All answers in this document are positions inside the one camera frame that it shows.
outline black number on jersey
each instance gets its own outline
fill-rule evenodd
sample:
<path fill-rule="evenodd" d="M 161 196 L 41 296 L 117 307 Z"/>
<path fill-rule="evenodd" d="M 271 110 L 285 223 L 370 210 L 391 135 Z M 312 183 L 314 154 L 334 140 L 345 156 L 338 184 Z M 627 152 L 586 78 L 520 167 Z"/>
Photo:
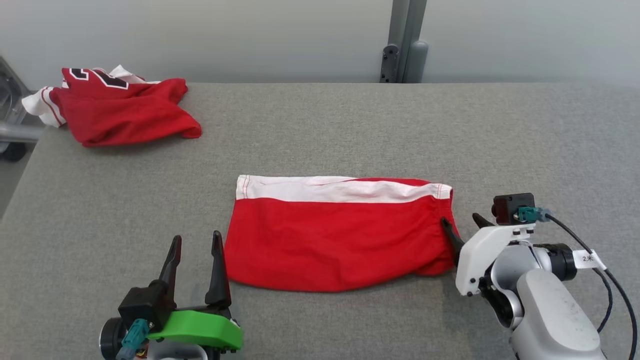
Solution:
<path fill-rule="evenodd" d="M 119 89 L 128 89 L 129 83 L 124 81 L 123 79 L 114 78 L 109 74 L 105 74 L 102 71 L 94 71 L 89 70 L 94 73 L 104 84 L 104 86 L 109 88 L 119 88 Z M 78 80 L 89 80 L 89 73 L 84 69 L 70 69 L 71 75 Z"/>

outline gray table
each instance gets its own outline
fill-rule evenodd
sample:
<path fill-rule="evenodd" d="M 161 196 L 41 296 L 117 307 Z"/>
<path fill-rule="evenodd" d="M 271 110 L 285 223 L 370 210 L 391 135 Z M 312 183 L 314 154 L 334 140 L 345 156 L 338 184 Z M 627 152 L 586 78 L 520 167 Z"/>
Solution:
<path fill-rule="evenodd" d="M 595 248 L 640 311 L 640 90 L 593 85 L 190 84 L 197 140 L 85 149 L 64 129 L 38 143 L 0 225 L 0 358 L 97 359 L 97 336 L 131 286 L 183 237 L 180 306 L 202 304 L 211 234 L 227 230 L 239 174 L 418 177 L 454 186 L 471 213 L 532 192 Z M 577 247 L 543 224 L 538 241 Z M 567 287 L 596 324 L 592 272 Z M 338 294 L 232 285 L 246 359 L 512 359 L 509 332 L 451 275 Z M 615 297 L 602 346 L 622 359 Z"/>

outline teal connector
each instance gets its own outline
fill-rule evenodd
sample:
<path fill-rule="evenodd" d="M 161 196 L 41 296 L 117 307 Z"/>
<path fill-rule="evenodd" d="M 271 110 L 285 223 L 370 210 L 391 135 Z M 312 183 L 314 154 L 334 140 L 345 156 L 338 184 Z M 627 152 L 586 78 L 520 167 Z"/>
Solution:
<path fill-rule="evenodd" d="M 520 222 L 548 222 L 547 214 L 551 215 L 549 209 L 543 208 L 531 208 L 529 206 L 523 206 L 518 209 L 518 221 Z"/>
<path fill-rule="evenodd" d="M 144 319 L 136 319 L 122 340 L 122 348 L 116 355 L 116 360 L 132 360 L 136 357 L 136 351 L 145 342 L 149 335 L 149 325 Z"/>

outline cable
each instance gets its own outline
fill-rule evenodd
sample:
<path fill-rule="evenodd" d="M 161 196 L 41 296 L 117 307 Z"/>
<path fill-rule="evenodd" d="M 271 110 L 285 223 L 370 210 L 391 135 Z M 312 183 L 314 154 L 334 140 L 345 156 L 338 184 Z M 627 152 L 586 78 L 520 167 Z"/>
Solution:
<path fill-rule="evenodd" d="M 591 251 L 591 249 L 573 231 L 571 231 L 571 229 L 569 229 L 567 225 L 564 225 L 562 221 L 556 219 L 555 217 L 549 214 L 545 214 L 545 217 L 555 222 L 556 224 L 558 224 L 558 226 L 562 227 L 567 233 L 569 233 L 569 235 L 571 235 L 571 237 L 575 241 L 577 241 L 580 244 L 580 246 L 584 247 L 584 249 L 587 250 L 589 254 L 593 253 L 593 251 Z M 618 282 L 616 277 L 613 276 L 611 271 L 609 271 L 609 269 L 605 269 L 604 273 L 607 274 L 611 282 L 613 282 L 613 285 L 615 285 L 615 287 L 618 289 L 618 291 L 620 292 L 620 296 L 622 296 L 622 300 L 625 301 L 625 305 L 627 305 L 627 309 L 629 310 L 629 316 L 631 317 L 631 331 L 632 331 L 631 351 L 629 353 L 629 360 L 633 360 L 636 356 L 636 347 L 638 342 L 638 326 L 636 322 L 636 314 L 634 313 L 634 307 L 631 305 L 631 301 L 629 301 L 629 297 L 627 296 L 627 293 L 625 292 L 625 290 L 622 288 L 622 285 L 620 285 L 620 283 Z"/>
<path fill-rule="evenodd" d="M 604 315 L 604 319 L 600 322 L 600 326 L 598 326 L 598 333 L 604 329 L 604 326 L 607 325 L 607 321 L 609 321 L 609 317 L 611 316 L 611 310 L 613 309 L 613 291 L 611 291 L 611 286 L 609 285 L 609 281 L 604 277 L 604 274 L 599 269 L 592 269 L 594 273 L 598 274 L 598 276 L 602 279 L 602 283 L 604 287 L 607 288 L 607 296 L 609 298 L 609 305 L 607 306 L 607 313 Z"/>

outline folded garment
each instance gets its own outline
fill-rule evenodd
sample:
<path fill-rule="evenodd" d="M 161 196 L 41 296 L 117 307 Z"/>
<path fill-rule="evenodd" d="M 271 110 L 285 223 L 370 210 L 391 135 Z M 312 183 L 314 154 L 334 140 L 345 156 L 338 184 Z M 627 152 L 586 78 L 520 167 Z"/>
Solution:
<path fill-rule="evenodd" d="M 47 125 L 68 124 L 84 146 L 148 142 L 168 135 L 198 138 L 200 124 L 177 103 L 187 92 L 184 79 L 146 82 L 118 66 L 62 69 L 61 88 L 47 86 L 22 100 Z"/>
<path fill-rule="evenodd" d="M 453 267 L 453 190 L 418 179 L 241 175 L 225 257 L 237 282 L 334 292 Z"/>

